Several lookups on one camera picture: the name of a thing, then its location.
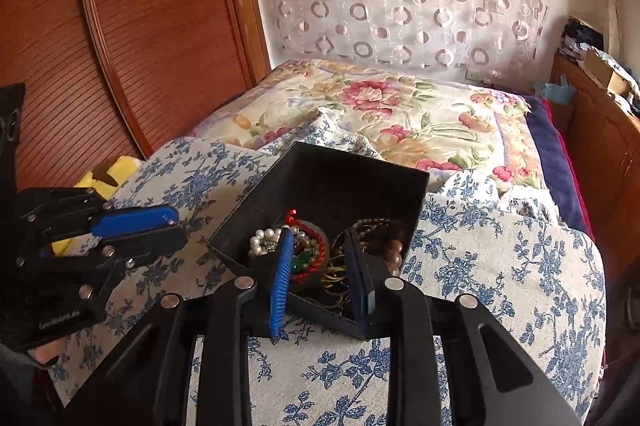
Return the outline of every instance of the louvered panel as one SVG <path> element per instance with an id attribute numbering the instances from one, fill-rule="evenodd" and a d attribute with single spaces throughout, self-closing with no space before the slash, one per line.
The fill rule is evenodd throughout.
<path id="1" fill-rule="evenodd" d="M 85 0 L 85 8 L 107 76 L 122 88 L 116 99 L 153 149 L 251 86 L 226 0 Z"/>
<path id="2" fill-rule="evenodd" d="M 138 155 L 92 51 L 80 0 L 0 0 L 0 84 L 24 81 L 18 188 L 69 186 Z"/>

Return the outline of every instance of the yellow cloth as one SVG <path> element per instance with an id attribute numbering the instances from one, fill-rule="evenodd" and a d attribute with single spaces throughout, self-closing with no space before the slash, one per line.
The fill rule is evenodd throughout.
<path id="1" fill-rule="evenodd" d="M 110 186 L 102 181 L 94 179 L 91 171 L 87 171 L 82 179 L 74 187 L 92 187 L 96 192 L 106 200 L 109 200 L 116 190 L 126 181 L 133 173 L 140 167 L 142 161 L 133 157 L 120 157 L 111 168 L 108 173 L 113 180 L 118 183 L 118 187 Z M 66 240 L 59 240 L 51 244 L 53 252 L 56 256 L 62 256 L 65 253 L 67 247 L 71 243 L 73 238 L 67 238 Z"/>

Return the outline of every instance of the blue floral tablecloth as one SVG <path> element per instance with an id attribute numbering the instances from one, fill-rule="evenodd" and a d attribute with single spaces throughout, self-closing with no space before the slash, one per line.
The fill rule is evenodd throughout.
<path id="1" fill-rule="evenodd" d="M 317 131 L 298 137 L 370 153 L 366 143 L 353 141 L 347 132 L 340 135 L 340 130 L 325 128 L 320 137 Z M 278 143 L 273 146 L 265 151 L 277 151 Z M 232 145 L 182 138 L 158 150 L 118 190 L 113 199 L 117 207 L 176 207 L 189 242 L 171 257 L 129 272 L 111 296 L 105 321 L 66 340 L 51 371 L 64 402 L 162 295 L 201 297 L 233 278 L 207 249 L 207 240 L 275 160 Z M 604 348 L 600 254 L 583 233 L 536 219 L 542 216 L 531 205 L 524 204 L 524 213 L 518 209 L 527 216 L 501 209 L 495 194 L 495 184 L 474 171 L 460 173 L 439 193 L 428 194 L 402 277 L 435 297 L 476 294 L 584 418 Z M 76 240 L 72 253 L 82 253 L 90 243 Z M 444 358 L 438 338 L 435 343 L 443 424 L 450 424 Z M 256 425 L 385 423 L 387 340 L 360 342 L 289 316 L 279 340 L 250 340 L 249 358 Z M 199 366 L 196 351 L 188 424 L 198 399 Z"/>

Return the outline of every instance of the bed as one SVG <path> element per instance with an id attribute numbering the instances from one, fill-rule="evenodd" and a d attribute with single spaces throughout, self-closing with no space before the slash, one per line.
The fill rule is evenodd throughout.
<path id="1" fill-rule="evenodd" d="M 51 371 L 61 399 L 72 398 L 159 297 L 200 297 L 232 278 L 207 240 L 278 154 L 305 141 L 428 170 L 432 193 L 401 276 L 436 297 L 478 295 L 584 418 L 604 350 L 604 275 L 549 128 L 543 104 L 497 90 L 324 60 L 285 63 L 192 136 L 164 145 L 116 192 L 117 207 L 174 205 L 189 242 L 133 271 L 114 291 L 105 321 L 66 340 Z M 555 152 L 539 144 L 552 136 Z M 545 178 L 545 164 L 558 163 L 564 184 Z M 78 239 L 68 253 L 90 243 Z M 250 341 L 249 358 L 254 424 L 385 423 L 385 340 L 358 342 L 288 316 L 277 340 Z M 443 424 L 450 424 L 438 358 Z M 188 424 L 198 370 L 196 349 Z"/>

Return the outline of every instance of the green bead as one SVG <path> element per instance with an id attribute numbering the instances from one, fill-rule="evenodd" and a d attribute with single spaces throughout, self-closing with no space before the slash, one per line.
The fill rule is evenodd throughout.
<path id="1" fill-rule="evenodd" d="M 298 255 L 298 258 L 300 258 L 300 262 L 302 263 L 309 263 L 309 260 L 311 259 L 311 253 L 308 251 L 303 251 Z"/>
<path id="2" fill-rule="evenodd" d="M 302 262 L 298 256 L 294 256 L 291 259 L 291 272 L 293 272 L 293 274 L 298 274 L 300 269 L 302 269 Z"/>

